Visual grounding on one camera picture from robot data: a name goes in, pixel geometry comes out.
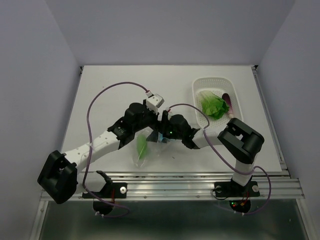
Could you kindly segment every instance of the white table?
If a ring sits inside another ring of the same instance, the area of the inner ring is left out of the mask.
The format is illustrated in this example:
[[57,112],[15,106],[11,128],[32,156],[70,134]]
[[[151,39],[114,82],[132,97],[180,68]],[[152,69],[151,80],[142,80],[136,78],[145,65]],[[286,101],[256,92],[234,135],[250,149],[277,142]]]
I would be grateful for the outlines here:
[[[161,95],[165,107],[176,103],[193,104],[192,82],[205,77],[221,77],[233,82],[242,109],[243,121],[261,133],[265,139],[255,165],[269,173],[281,172],[279,156],[274,144],[263,104],[250,66],[188,66],[188,65],[136,65],[136,66],[85,66],[67,127],[62,150],[68,151],[89,141],[86,114],[92,99],[105,87],[123,81],[144,85],[154,94]],[[139,87],[122,85],[101,95],[91,109],[90,123],[93,138],[100,135],[122,117],[130,103],[142,103],[146,98]],[[196,116],[189,107],[176,107],[174,113],[183,114],[191,125]],[[232,164],[236,160],[223,146],[217,150]],[[133,148],[125,146],[97,160],[91,171],[105,172],[180,172],[228,173],[231,170],[210,147],[200,150],[186,148],[181,142],[172,143],[161,156],[150,160],[143,168],[133,164]]]

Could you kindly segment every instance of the white basket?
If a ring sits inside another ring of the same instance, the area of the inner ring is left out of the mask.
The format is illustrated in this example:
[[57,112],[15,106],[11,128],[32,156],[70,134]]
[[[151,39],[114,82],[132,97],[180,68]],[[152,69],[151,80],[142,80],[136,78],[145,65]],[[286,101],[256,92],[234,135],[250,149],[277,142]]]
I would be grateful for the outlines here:
[[[220,98],[224,93],[229,94],[234,117],[243,121],[242,112],[241,112],[240,104],[238,101],[238,96],[237,96],[235,87],[231,81],[223,77],[204,77],[204,78],[199,78],[193,81],[192,83],[193,104],[200,110],[202,110],[202,106],[200,103],[200,92],[205,90],[213,92],[215,95],[217,95]],[[199,126],[201,128],[204,128],[208,124],[206,118],[198,111],[195,111],[195,115],[196,115],[196,121],[199,124]],[[227,123],[230,121],[230,118],[227,116],[227,114],[224,114],[218,120],[214,120],[212,117],[209,117],[209,120],[210,120],[209,128],[214,129],[215,135],[216,137],[218,137],[219,133],[223,129],[225,129]],[[218,140],[218,138],[216,138],[212,143],[214,145],[222,144]]]

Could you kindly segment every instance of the gray wall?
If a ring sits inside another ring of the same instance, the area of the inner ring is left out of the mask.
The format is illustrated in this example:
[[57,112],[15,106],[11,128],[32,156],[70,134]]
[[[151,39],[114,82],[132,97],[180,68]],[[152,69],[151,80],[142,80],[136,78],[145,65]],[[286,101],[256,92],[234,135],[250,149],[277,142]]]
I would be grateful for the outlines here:
[[258,64],[294,0],[46,0],[81,65]]
[[290,172],[320,234],[320,1],[298,0],[258,67]]
[[79,67],[43,0],[0,1],[0,239],[29,239],[37,177],[60,147]]

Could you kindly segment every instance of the screw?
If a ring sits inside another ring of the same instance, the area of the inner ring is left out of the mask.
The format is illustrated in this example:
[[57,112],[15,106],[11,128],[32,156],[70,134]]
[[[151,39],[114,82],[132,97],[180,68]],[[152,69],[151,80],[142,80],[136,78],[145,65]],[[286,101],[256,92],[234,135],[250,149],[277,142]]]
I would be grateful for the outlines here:
[[253,186],[252,186],[252,190],[253,190],[255,193],[257,193],[257,192],[259,192],[259,187],[258,187],[257,185],[253,185]]
[[120,193],[125,194],[126,192],[127,189],[124,186],[120,187]]

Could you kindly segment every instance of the green vegetable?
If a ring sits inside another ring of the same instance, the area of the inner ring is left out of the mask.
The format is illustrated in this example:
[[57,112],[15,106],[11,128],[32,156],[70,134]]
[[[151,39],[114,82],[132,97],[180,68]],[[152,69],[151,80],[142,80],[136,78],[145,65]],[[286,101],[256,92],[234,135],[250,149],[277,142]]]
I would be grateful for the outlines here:
[[136,138],[136,150],[138,152],[138,160],[143,159],[147,154],[147,138],[143,134],[139,134]]
[[200,92],[200,102],[204,114],[212,117],[214,120],[220,119],[229,111],[226,101],[208,90]]

